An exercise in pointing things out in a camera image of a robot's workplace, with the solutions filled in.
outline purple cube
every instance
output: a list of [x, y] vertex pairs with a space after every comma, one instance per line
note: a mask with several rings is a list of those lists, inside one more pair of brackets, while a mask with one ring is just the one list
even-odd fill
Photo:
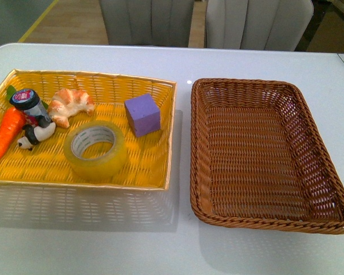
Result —
[[150, 94], [125, 101], [128, 123], [136, 137], [160, 129], [160, 110]]

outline toy panda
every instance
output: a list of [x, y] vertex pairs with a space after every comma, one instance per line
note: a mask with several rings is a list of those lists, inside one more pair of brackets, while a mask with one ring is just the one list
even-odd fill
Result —
[[32, 127], [30, 124], [23, 126], [24, 137], [18, 139], [18, 146], [21, 149], [32, 150], [33, 145], [48, 139], [53, 135], [56, 129], [55, 122], [47, 121], [44, 116], [36, 117], [38, 126]]

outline chair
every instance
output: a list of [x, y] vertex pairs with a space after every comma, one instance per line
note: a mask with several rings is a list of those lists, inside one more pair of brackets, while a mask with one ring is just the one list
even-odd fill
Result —
[[293, 51], [313, 12], [311, 0], [208, 0], [205, 47]]
[[99, 0], [110, 45], [188, 47], [193, 0]]

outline toy croissant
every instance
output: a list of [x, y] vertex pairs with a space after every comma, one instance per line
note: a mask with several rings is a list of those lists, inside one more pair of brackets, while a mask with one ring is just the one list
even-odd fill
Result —
[[61, 128], [69, 128], [68, 118], [79, 112], [86, 112], [89, 116], [94, 112], [92, 98], [82, 90], [59, 90], [48, 107], [49, 116]]

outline white table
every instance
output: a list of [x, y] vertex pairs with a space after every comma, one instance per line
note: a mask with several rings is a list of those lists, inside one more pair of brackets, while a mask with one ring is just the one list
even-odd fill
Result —
[[176, 81], [168, 192], [0, 186], [0, 274], [344, 274], [344, 235], [227, 229], [189, 202], [190, 94], [202, 77], [259, 78], [303, 93], [344, 185], [344, 63], [336, 54], [8, 44], [12, 69]]

